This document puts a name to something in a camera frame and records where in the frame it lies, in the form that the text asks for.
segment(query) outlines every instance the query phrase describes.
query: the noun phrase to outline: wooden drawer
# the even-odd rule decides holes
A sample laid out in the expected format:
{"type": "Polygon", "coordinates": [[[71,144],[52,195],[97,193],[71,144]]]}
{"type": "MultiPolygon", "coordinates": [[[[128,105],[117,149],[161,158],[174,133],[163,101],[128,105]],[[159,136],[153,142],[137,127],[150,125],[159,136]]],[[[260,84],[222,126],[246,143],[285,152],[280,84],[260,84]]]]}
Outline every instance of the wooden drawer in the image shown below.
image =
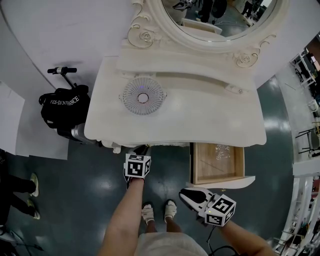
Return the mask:
{"type": "Polygon", "coordinates": [[[222,156],[219,152],[217,144],[190,144],[189,187],[239,189],[255,180],[254,176],[245,177],[243,147],[230,146],[222,156]]]}

